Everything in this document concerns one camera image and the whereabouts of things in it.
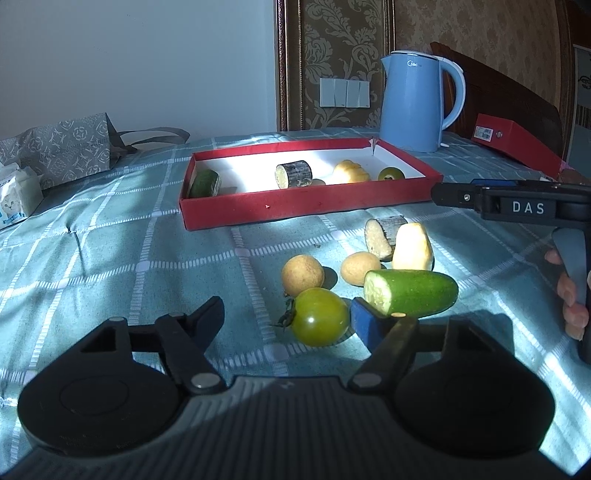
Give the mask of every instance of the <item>kettle lid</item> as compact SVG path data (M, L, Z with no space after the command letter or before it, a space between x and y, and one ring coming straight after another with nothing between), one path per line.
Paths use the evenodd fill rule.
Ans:
M425 57L427 59L439 60L436 56L429 55L428 53L423 53L422 51L393 50L392 52L390 52L390 54L394 54L394 53L401 53L401 54L404 54L404 55L414 55L414 56L417 56L417 57Z

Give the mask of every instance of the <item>blue plaid tablecloth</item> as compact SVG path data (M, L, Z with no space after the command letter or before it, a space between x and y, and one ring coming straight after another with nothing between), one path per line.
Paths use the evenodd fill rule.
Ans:
M425 225L436 270L460 286L456 305L435 319L470 316L552 389L554 423L542 451L572 473L591 455L589 368L564 334L554 293L559 267L544 262L549 228L485 222L471 211L417 203L187 232L178 192L190 154L303 138L370 137L370 129L327 129L224 137L139 153L115 169L53 189L35 216L0 231L0 471L30 450L17 418L23 385L108 317L152 323L192 312L214 295L226 323L206 355L238 374L340 375L367 356L355 336L308 348L269 326L285 308L280 281L293 255L314 255L339 271L365 249L371 217L404 215ZM417 155L447 181L538 179L538 172L446 134L449 148ZM334 291L359 296L339 279ZM155 355L137 360L161 368Z

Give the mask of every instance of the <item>green fruit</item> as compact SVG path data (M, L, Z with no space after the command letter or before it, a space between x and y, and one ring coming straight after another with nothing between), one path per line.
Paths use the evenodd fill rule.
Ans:
M220 188L220 177L213 170L202 170L197 173L189 190L190 199L215 197Z
M329 346L349 328L349 307L336 293L325 288L309 288L294 302L291 331L304 345Z
M458 293L453 278L429 270L372 270L363 285L365 301L383 315L417 319L452 307Z
M402 180L404 178L404 172L396 167L387 167L378 175L378 180Z

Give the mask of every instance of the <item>gift bag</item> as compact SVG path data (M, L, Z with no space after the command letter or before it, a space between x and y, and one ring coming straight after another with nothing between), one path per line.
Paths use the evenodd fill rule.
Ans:
M125 145L121 136L132 132L169 132ZM30 167L45 190L68 181L109 170L124 155L134 153L134 145L168 143L181 145L189 133L180 128L156 127L118 132L106 113L35 127L0 140L0 164L18 163Z

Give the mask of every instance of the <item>kettle handle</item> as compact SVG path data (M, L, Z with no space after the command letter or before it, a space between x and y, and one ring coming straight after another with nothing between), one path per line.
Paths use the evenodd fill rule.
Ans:
M441 125L441 130L445 130L453 122L455 122L460 116L460 113L462 113L464 103L466 102L466 79L464 78L464 71L456 62L444 57L435 57L437 60L439 60L441 69L445 72L448 72L449 75L452 76L453 83L456 84L456 101L453 105L452 111L449 112L449 115L443 119L443 124ZM441 109L443 110L443 98L441 99L441 103Z

